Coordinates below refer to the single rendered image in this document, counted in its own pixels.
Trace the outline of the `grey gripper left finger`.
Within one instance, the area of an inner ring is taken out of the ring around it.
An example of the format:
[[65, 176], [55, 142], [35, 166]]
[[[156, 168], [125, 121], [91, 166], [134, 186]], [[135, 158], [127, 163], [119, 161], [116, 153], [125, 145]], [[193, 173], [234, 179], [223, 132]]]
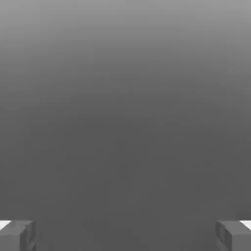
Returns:
[[0, 251], [37, 251], [36, 222], [0, 220]]

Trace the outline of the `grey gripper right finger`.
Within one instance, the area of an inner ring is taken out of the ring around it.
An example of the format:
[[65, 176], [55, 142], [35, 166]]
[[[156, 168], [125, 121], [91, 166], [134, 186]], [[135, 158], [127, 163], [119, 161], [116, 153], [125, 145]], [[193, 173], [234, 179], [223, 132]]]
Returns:
[[215, 231], [219, 251], [251, 251], [251, 220], [217, 221]]

